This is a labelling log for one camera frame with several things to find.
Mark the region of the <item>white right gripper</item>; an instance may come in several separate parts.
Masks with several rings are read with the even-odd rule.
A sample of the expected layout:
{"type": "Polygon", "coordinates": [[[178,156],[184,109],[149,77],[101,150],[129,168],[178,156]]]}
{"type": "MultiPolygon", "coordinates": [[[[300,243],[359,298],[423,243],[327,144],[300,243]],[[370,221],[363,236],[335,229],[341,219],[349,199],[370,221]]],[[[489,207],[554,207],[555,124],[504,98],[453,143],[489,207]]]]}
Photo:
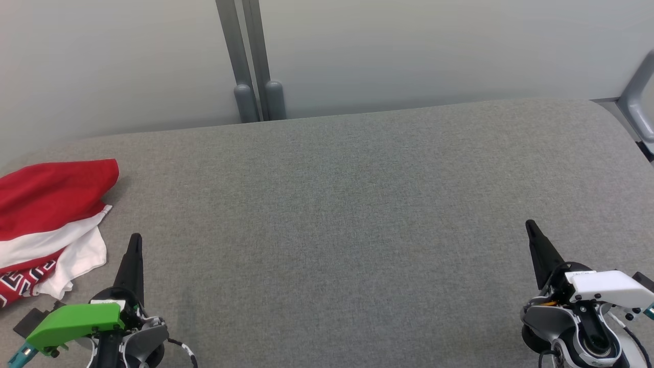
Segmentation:
{"type": "Polygon", "coordinates": [[[535,220],[527,220],[526,233],[537,288],[540,321],[600,320],[611,308],[634,316],[652,307],[652,290],[620,270],[595,271],[580,263],[564,263],[535,220]]]}

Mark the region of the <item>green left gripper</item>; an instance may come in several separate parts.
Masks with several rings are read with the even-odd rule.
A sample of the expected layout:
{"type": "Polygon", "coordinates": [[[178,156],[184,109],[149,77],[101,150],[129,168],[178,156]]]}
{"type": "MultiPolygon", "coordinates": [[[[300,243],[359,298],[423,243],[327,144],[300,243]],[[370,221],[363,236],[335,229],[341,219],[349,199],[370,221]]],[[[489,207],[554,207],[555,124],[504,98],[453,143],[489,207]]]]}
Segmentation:
{"type": "Polygon", "coordinates": [[[26,342],[49,355],[82,337],[100,338],[109,333],[123,338],[140,329],[145,304],[143,266],[143,238],[132,234],[113,287],[102,290],[87,304],[55,308],[26,336],[26,342]]]}

